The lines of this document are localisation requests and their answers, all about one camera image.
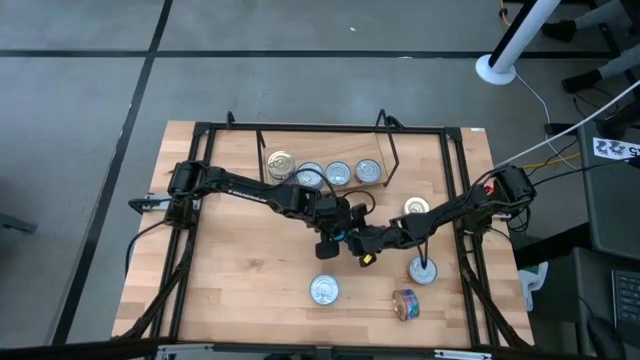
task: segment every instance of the tuna can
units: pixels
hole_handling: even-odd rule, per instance
[[[374,184],[380,180],[382,170],[375,160],[360,160],[356,165],[356,180],[362,184]]]
[[[351,179],[351,169],[349,165],[342,161],[335,161],[327,166],[324,174],[327,176],[327,180],[334,186],[346,186]]]
[[[409,263],[408,272],[409,277],[420,285],[431,284],[436,280],[436,277],[438,277],[438,268],[429,257],[427,257],[427,267],[423,268],[420,256],[416,256]]]
[[[267,171],[271,178],[276,181],[283,181],[289,177],[296,169],[293,162],[293,155],[286,151],[276,151],[269,155],[267,160]]]
[[[393,292],[393,309],[398,319],[407,321],[420,316],[420,304],[418,298],[411,289],[396,290]]]
[[[402,208],[402,215],[426,212],[429,212],[429,203],[427,202],[427,200],[421,197],[409,198],[409,200],[404,203],[404,207]]]
[[[303,169],[312,169],[319,174],[313,171],[301,171]],[[322,188],[322,177],[320,174],[322,174],[322,166],[314,162],[306,162],[298,168],[296,178],[298,179],[298,184],[320,190]]]
[[[318,275],[311,282],[311,298],[318,305],[331,305],[338,298],[338,282],[331,275]]]

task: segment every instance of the colorful can label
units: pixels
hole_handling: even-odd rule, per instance
[[[420,316],[420,304],[416,294],[411,289],[393,292],[393,308],[402,321],[415,319]]]

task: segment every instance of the white stand base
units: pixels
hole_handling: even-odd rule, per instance
[[[482,80],[493,85],[506,85],[516,78],[516,68],[511,66],[505,73],[498,73],[489,66],[491,55],[484,55],[476,61],[476,72]]]

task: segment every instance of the concrete floor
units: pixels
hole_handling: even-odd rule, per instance
[[[0,0],[0,50],[146,50],[162,0]],[[505,31],[495,0],[175,0],[161,50],[407,50],[491,52]],[[509,5],[511,16],[519,6]],[[561,5],[552,19],[587,8]],[[596,29],[571,45],[538,36],[529,51],[604,51]],[[0,347],[50,341],[113,155],[142,58],[0,57],[0,212],[39,225],[0,230]],[[69,341],[108,339],[126,244],[140,217],[168,120],[370,124],[385,108],[405,125],[484,127],[496,162],[543,139],[541,104],[520,83],[482,82],[475,59],[156,59]],[[576,122],[560,80],[602,64],[521,60],[520,75],[552,120]],[[625,79],[602,84],[613,93]],[[586,97],[604,103],[598,93]],[[518,163],[540,162],[543,149]],[[541,179],[564,166],[542,169]],[[580,176],[540,190],[529,234],[586,220]]]

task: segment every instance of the yellow part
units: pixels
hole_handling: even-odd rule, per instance
[[[578,156],[580,156],[580,153],[575,153],[573,155],[569,155],[569,156],[565,157],[564,159],[565,160],[571,160],[571,159],[577,158]],[[523,169],[530,169],[530,168],[534,168],[534,167],[541,167],[543,165],[544,166],[553,165],[553,164],[557,164],[559,162],[562,162],[562,159],[549,161],[546,165],[544,163],[524,165],[522,168]]]

